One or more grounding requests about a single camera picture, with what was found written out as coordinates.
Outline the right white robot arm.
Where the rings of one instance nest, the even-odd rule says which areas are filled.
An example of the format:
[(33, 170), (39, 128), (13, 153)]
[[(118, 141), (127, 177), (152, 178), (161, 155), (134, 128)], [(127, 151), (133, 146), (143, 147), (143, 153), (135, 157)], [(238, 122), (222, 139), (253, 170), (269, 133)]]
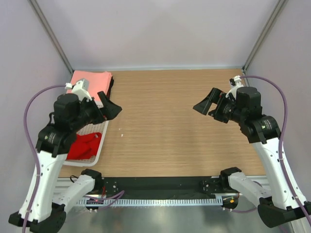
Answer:
[(270, 186), (270, 190), (264, 189), (239, 168), (231, 167), (220, 173), (221, 190), (242, 193), (257, 207), (260, 219), (269, 228), (311, 214), (311, 203), (298, 192), (293, 175), (283, 173), (282, 169), (289, 165), (280, 141), (281, 131), (272, 116), (262, 114), (261, 94), (256, 88), (239, 87), (235, 94), (213, 88), (193, 109), (222, 123), (238, 123), (260, 157)]

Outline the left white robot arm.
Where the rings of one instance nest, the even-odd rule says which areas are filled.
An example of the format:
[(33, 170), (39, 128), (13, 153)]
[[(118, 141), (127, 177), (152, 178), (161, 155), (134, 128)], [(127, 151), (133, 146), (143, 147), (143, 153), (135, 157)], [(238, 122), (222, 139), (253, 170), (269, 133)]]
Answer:
[(87, 193), (98, 194), (104, 187), (102, 174), (85, 169), (65, 192), (54, 197), (60, 170), (67, 159), (77, 132), (89, 124), (113, 120), (122, 108), (114, 104), (103, 91), (98, 92), (103, 104), (94, 98), (79, 98), (75, 93), (60, 95), (53, 105), (49, 123), (39, 132), (33, 153), (35, 169), (28, 194), (19, 211), (10, 214), (8, 222), (33, 233), (57, 233), (67, 213)]

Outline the red t-shirt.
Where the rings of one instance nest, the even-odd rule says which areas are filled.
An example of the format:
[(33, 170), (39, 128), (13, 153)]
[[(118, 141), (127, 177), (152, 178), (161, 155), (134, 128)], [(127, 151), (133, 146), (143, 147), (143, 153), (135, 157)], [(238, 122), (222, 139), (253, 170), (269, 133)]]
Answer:
[(89, 133), (85, 135), (76, 135), (75, 142), (71, 145), (67, 155), (67, 160), (83, 160), (96, 156), (102, 134)]

